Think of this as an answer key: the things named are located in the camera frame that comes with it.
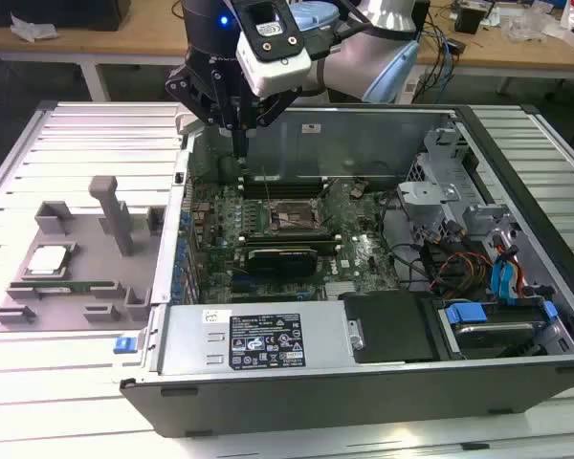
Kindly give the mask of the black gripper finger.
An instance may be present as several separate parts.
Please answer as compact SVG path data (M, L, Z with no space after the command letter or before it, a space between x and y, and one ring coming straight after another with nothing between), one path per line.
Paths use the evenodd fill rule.
M237 107L227 82L225 73L216 65L211 65L204 77L197 75L188 65L182 65L170 73L166 90L205 125L216 125L226 131L232 140L232 154L239 158Z
M298 90L292 89L266 98L255 96L246 89L239 103L239 157L245 158L248 153L250 131L258 127L269 126L296 99Z

